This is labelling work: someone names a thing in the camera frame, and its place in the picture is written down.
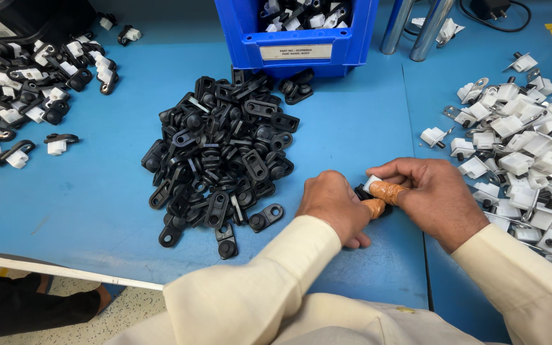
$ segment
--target blue plastic bin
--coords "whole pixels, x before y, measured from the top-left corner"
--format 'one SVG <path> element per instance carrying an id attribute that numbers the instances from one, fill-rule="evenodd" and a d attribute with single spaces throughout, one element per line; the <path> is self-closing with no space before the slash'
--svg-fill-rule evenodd
<path id="1" fill-rule="evenodd" d="M 267 0 L 215 0 L 218 16 L 229 47 L 231 61 L 235 68 L 252 69 L 255 72 L 263 69 L 274 77 L 291 75 L 312 67 L 317 77 L 340 77 L 356 67 L 365 65 L 367 51 L 372 39 L 372 30 L 379 0 L 353 0 L 353 21 L 350 27 L 343 29 L 310 29 L 297 31 L 279 31 L 275 33 L 260 32 L 264 27 L 259 23 L 259 8 Z M 309 47 L 320 58 L 286 59 L 261 54 L 261 47 L 324 45 Z M 331 56 L 328 45 L 331 44 Z M 282 51 L 298 51 L 295 47 L 283 48 Z"/>

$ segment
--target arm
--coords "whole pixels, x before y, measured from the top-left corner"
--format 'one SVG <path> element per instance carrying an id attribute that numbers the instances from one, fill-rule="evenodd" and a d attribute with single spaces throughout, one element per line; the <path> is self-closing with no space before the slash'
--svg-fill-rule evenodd
<path id="1" fill-rule="evenodd" d="M 395 204 L 480 287 L 515 345 L 552 344 L 552 264 L 490 225 L 455 167 L 400 158 L 366 173 L 384 180 L 371 186 L 377 197 L 393 191 L 390 184 L 412 188 L 398 189 Z"/>
<path id="2" fill-rule="evenodd" d="M 268 344 L 341 249 L 368 246 L 370 210 L 335 171 L 309 179 L 296 218 L 251 262 L 213 266 L 163 289 L 177 344 Z"/>

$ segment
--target foot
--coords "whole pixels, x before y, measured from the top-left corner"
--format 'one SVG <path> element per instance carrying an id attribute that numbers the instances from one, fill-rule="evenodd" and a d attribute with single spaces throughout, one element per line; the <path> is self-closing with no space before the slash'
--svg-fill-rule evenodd
<path id="1" fill-rule="evenodd" d="M 50 276 L 48 274 L 40 274 L 40 286 L 37 287 L 37 292 L 40 294 L 46 294 L 46 288 L 48 287 L 48 281 Z"/>
<path id="2" fill-rule="evenodd" d="M 112 301 L 112 297 L 103 285 L 100 285 L 95 290 L 99 292 L 100 297 L 99 309 L 97 310 L 97 314 L 99 314 L 110 303 L 110 301 Z"/>

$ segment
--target person's right hand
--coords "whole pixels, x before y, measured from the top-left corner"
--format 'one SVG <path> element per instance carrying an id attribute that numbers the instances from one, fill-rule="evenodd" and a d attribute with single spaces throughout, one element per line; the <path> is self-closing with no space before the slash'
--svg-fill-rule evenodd
<path id="1" fill-rule="evenodd" d="M 365 174 L 412 188 L 399 192 L 398 206 L 449 254 L 489 224 L 459 169 L 446 160 L 397 158 Z"/>

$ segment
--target black power adapter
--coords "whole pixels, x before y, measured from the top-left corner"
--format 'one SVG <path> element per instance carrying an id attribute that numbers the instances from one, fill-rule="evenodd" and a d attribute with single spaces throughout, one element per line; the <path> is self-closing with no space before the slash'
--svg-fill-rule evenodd
<path id="1" fill-rule="evenodd" d="M 482 20 L 506 18 L 510 0 L 471 0 L 470 8 Z"/>

